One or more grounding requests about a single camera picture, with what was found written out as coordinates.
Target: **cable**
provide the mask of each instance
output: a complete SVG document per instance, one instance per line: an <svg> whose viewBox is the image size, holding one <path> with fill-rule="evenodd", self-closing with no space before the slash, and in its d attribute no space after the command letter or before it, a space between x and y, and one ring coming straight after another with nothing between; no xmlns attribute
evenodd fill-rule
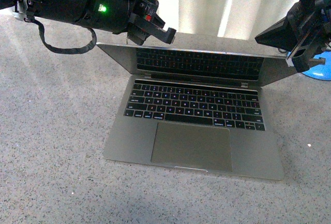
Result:
<svg viewBox="0 0 331 224"><path fill-rule="evenodd" d="M39 36L41 38L42 43L45 45L45 47L50 50L51 52L54 53L58 53L58 54L83 54L86 53L90 50L92 50L96 43L97 43L97 35L94 32L94 30L92 28L87 28L91 33L92 33L92 40L90 41L90 43L88 43L86 46L84 47L80 47L80 48L69 48L69 49L63 49L63 48L56 48L51 46L50 44L47 44L45 41L45 28L43 26L43 24L37 20L32 20L32 23L35 23L38 25L39 28Z"/></svg>

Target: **granite countertop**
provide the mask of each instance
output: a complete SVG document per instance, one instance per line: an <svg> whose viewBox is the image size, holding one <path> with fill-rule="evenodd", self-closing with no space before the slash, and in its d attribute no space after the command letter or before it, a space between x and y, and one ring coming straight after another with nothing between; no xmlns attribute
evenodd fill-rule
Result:
<svg viewBox="0 0 331 224"><path fill-rule="evenodd" d="M89 42L80 27L43 23L53 46ZM207 43L276 53L184 34L175 45ZM264 87L285 171L278 182L106 161L128 72L99 48L53 54L36 25L11 16L0 19L0 52L0 223L331 223L330 82L296 74Z"/></svg>

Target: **blue object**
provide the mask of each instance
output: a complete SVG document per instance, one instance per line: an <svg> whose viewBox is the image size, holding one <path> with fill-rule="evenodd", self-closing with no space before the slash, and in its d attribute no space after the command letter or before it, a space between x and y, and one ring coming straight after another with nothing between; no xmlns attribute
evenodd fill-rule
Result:
<svg viewBox="0 0 331 224"><path fill-rule="evenodd" d="M316 65L302 74L318 80L331 81L331 52L323 52L314 58L325 58L325 65Z"/></svg>

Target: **silver laptop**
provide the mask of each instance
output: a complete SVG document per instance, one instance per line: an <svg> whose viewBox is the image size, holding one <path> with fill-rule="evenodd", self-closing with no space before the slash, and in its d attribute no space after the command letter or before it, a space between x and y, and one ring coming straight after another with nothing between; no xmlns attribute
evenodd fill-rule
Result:
<svg viewBox="0 0 331 224"><path fill-rule="evenodd" d="M296 73L284 57L97 45L132 74L106 159L283 179L261 86Z"/></svg>

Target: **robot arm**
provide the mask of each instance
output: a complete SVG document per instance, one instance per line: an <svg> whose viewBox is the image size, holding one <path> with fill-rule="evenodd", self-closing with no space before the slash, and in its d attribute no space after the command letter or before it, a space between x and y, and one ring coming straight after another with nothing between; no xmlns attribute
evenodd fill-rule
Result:
<svg viewBox="0 0 331 224"><path fill-rule="evenodd" d="M163 30L165 22L156 14L158 5L157 0L0 0L0 9L14 7L16 19L38 24L45 45L43 26L34 17L88 28L93 37L90 48L96 43L92 28L114 34L127 32L128 38L139 45L150 35L172 43L176 30Z"/></svg>

